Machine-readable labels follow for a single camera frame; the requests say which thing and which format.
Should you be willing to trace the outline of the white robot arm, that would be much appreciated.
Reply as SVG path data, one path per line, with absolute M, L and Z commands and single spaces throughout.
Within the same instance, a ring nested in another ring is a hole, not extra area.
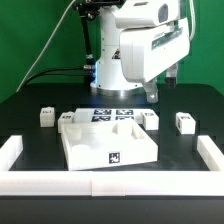
M 158 101 L 157 77 L 177 84 L 179 61 L 188 55 L 196 28 L 194 0 L 124 0 L 100 9 L 101 54 L 91 91 L 125 98 L 140 90 Z

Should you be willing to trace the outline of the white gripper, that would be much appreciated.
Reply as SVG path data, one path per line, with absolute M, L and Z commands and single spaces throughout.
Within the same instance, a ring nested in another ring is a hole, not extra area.
M 122 72 L 128 82 L 144 83 L 149 103 L 158 101 L 157 83 L 153 78 L 166 71 L 166 85 L 174 88 L 178 64 L 190 49 L 188 20 L 177 25 L 124 30 L 120 34 Z

